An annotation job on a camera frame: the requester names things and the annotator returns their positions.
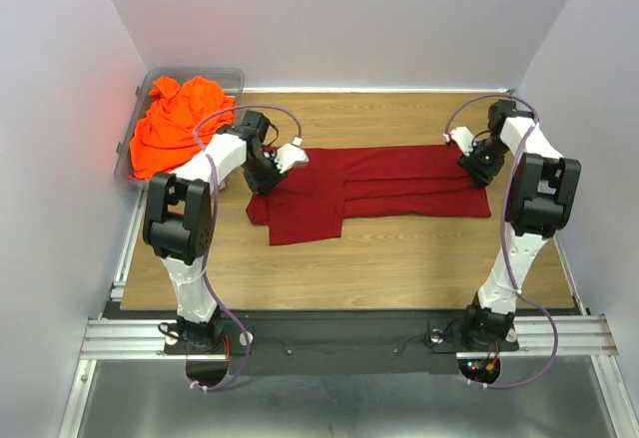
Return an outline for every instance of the orange cloth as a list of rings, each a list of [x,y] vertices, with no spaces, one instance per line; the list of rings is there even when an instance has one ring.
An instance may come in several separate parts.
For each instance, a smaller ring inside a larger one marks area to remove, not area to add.
[[[155,172],[169,172],[188,162],[200,147],[193,128],[215,111],[231,107],[236,100],[225,96],[215,82],[195,77],[180,86],[175,79],[161,77],[153,83],[147,117],[140,119],[129,145],[136,178],[147,180]],[[204,124],[200,139],[208,144],[221,126],[233,123],[233,112],[225,112]]]

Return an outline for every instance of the wooden table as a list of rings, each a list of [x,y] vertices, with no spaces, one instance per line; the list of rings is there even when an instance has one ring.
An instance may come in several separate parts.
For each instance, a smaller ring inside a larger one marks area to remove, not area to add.
[[[243,102],[290,108],[304,123],[304,146],[345,148],[440,144],[463,94],[246,94]],[[470,106],[457,125],[485,129],[493,100]],[[280,137],[292,121],[268,112]],[[342,238],[269,246],[265,226],[245,214],[251,193],[240,171],[221,193],[209,263],[225,303],[244,309],[354,309],[464,307],[486,280],[499,250],[498,217],[509,169],[488,189],[491,219],[417,216],[346,219]],[[547,306],[573,305],[553,242],[539,254],[526,281],[529,296]],[[122,309],[175,309],[160,261],[138,236]]]

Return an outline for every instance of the folded red cloth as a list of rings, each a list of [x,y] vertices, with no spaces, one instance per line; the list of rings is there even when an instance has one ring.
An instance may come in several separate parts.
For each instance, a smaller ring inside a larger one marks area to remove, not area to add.
[[[307,149],[310,162],[267,197],[253,196],[247,215],[269,226],[269,243],[341,236],[343,219],[421,214],[490,217],[484,189],[447,146]]]

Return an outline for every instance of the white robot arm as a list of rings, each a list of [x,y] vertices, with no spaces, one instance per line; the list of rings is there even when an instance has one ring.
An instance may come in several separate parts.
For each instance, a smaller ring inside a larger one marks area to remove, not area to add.
[[[489,137],[476,141],[465,127],[451,131],[448,140],[462,151],[459,164],[479,187],[489,185],[533,126],[532,114],[516,103],[500,100],[488,113]],[[466,308],[462,337],[467,345],[484,348],[509,337],[524,280],[535,258],[570,218],[581,166],[557,152],[538,128],[528,136],[517,164],[506,207],[505,244],[516,287],[499,251],[487,281]]]
[[[270,125],[263,114],[248,111],[240,125],[221,128],[205,152],[171,174],[153,175],[149,182],[143,239],[169,273],[178,301],[177,332],[192,344],[210,346],[219,341],[221,333],[218,304],[202,280],[213,238],[209,158],[216,166],[218,184],[242,167],[249,188],[260,195],[267,195],[290,169],[309,161],[299,147],[299,138],[275,151],[265,151]],[[169,209],[178,203],[184,203],[182,213]]]

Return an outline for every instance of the white wall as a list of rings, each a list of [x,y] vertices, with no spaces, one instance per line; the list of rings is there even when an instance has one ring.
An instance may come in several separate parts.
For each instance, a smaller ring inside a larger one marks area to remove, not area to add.
[[[115,147],[144,67],[110,0],[0,0],[0,436],[57,436],[132,197]]]
[[[250,87],[516,86],[566,0],[113,0],[147,67]]]
[[[577,288],[605,312],[639,407],[639,0],[569,0],[519,88],[544,131],[579,159],[581,183],[561,234]]]

